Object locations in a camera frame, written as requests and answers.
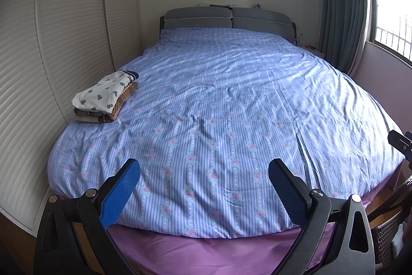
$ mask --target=window frame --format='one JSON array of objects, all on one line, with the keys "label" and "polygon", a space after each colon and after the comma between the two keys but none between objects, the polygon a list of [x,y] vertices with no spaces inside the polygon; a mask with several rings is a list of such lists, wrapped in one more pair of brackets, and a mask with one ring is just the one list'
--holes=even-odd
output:
[{"label": "window frame", "polygon": [[398,51],[395,51],[391,47],[375,40],[376,37],[376,26],[377,26],[377,12],[378,12],[378,4],[377,0],[370,0],[371,3],[371,16],[370,16],[370,33],[369,33],[369,41],[373,44],[381,47],[382,49],[388,51],[389,53],[395,55],[396,57],[400,58],[402,61],[406,62],[408,65],[412,66],[412,61],[405,56],[403,56]]}]

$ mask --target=folded clothes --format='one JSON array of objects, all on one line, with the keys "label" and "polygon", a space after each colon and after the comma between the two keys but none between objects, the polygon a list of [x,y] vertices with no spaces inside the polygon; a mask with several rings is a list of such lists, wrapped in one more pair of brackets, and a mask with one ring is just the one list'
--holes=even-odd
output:
[{"label": "folded clothes", "polygon": [[105,76],[72,100],[75,119],[86,123],[111,123],[116,120],[123,103],[137,89],[136,72],[119,71]]},{"label": "folded clothes", "polygon": [[111,114],[124,88],[139,78],[139,74],[118,71],[104,76],[96,85],[74,96],[72,105],[82,111]]}]

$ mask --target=nightstand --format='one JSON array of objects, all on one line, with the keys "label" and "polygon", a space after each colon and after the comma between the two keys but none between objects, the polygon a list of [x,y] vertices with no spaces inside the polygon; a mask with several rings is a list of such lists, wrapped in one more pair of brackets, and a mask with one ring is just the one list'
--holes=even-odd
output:
[{"label": "nightstand", "polygon": [[312,53],[313,55],[315,55],[315,56],[317,56],[317,57],[320,57],[321,59],[325,59],[325,54],[323,54],[323,53],[321,53],[320,51],[318,51],[317,49],[311,49],[311,48],[308,48],[308,47],[302,47],[304,50],[306,50],[306,51],[308,51],[308,52],[310,52],[310,53]]}]

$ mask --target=window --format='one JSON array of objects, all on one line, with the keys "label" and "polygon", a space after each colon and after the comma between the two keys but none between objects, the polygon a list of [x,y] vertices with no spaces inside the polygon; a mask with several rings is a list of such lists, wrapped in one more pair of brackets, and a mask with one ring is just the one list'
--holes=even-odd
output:
[{"label": "window", "polygon": [[371,41],[412,61],[412,0],[372,0]]}]

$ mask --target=light pink wall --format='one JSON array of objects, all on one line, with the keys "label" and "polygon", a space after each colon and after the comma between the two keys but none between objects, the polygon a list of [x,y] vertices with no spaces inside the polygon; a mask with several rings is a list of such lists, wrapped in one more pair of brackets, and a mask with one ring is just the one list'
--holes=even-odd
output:
[{"label": "light pink wall", "polygon": [[[368,41],[360,62],[353,80],[382,105],[403,133],[412,132],[412,67]],[[405,165],[402,170],[411,174]]]}]

